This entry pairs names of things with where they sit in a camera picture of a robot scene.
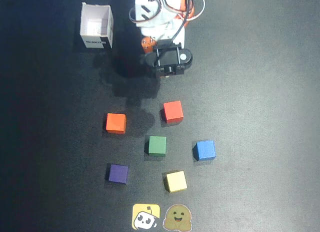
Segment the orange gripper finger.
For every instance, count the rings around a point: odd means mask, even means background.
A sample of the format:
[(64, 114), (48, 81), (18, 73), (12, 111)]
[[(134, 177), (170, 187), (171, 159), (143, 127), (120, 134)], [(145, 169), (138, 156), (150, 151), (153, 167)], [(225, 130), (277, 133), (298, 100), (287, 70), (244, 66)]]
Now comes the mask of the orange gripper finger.
[(157, 42), (152, 37), (144, 37), (141, 40), (141, 47), (145, 54), (150, 53), (154, 50), (154, 46), (157, 45)]

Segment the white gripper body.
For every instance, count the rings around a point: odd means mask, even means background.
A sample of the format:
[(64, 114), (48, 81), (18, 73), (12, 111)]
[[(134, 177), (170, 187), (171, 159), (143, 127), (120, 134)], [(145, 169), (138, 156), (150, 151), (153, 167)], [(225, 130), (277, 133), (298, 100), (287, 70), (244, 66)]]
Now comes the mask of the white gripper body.
[(183, 24), (181, 19), (172, 19), (167, 23), (156, 23), (155, 19), (142, 20), (139, 22), (139, 28), (144, 37), (152, 37), (156, 40), (156, 44), (160, 43), (168, 44), (178, 32), (179, 28)]

